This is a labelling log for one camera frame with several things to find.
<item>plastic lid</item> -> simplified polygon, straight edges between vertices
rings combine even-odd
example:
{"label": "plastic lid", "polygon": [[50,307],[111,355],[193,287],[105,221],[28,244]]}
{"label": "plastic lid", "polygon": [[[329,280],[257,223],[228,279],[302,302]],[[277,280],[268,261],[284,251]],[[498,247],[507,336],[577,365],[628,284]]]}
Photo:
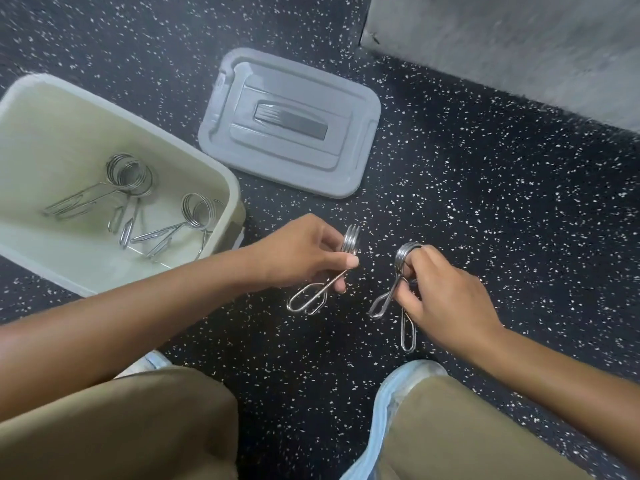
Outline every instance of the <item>plastic lid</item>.
{"label": "plastic lid", "polygon": [[230,167],[343,198],[360,186],[379,119],[371,89],[238,48],[222,60],[198,141]]}

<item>pant leg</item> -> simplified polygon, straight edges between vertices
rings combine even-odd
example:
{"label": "pant leg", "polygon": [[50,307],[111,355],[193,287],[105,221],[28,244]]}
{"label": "pant leg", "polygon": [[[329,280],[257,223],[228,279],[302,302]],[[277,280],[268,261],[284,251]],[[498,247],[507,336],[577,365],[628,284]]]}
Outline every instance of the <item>pant leg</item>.
{"label": "pant leg", "polygon": [[237,477],[237,404],[184,367],[90,387],[0,424],[0,478]]}
{"label": "pant leg", "polygon": [[457,380],[435,376],[401,403],[385,437],[382,480],[593,480]]}

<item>shoe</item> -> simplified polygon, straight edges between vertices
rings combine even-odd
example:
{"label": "shoe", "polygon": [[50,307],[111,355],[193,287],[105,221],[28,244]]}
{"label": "shoe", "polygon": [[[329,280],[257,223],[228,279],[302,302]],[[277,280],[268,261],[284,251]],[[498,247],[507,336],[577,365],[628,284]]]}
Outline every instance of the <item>shoe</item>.
{"label": "shoe", "polygon": [[172,365],[171,361],[167,359],[161,352],[157,350],[151,350],[147,355],[138,359],[130,366],[128,366],[124,371],[119,373],[114,379],[119,377],[130,376],[132,374],[139,374],[140,372],[149,372],[155,371],[157,369],[162,369],[163,367],[167,367],[168,365]]}
{"label": "shoe", "polygon": [[421,380],[447,375],[444,367],[432,360],[414,360],[391,372],[382,382],[373,403],[373,419],[367,448],[340,480],[375,480],[376,462],[382,450],[382,441],[404,398]]}

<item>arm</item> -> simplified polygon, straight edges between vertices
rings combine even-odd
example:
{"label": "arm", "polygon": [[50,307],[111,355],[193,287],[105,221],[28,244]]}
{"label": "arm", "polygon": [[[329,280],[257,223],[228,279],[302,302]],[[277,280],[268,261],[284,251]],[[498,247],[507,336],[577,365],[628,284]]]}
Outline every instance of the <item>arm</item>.
{"label": "arm", "polygon": [[414,250],[422,301],[406,283],[396,300],[438,345],[548,408],[640,470],[640,386],[505,329],[482,282],[434,247]]}
{"label": "arm", "polygon": [[[101,381],[238,295],[358,265],[315,216],[256,244],[0,327],[0,421]],[[344,281],[336,282],[344,291]]]}

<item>person's left arm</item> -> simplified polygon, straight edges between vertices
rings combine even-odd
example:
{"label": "person's left arm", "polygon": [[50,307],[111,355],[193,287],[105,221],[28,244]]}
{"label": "person's left arm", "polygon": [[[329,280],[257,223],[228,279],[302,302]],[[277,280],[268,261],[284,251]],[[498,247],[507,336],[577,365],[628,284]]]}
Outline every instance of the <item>person's left arm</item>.
{"label": "person's left arm", "polygon": [[241,294],[357,266],[328,251],[342,240],[307,215],[251,246],[0,326],[0,421],[112,379]]}

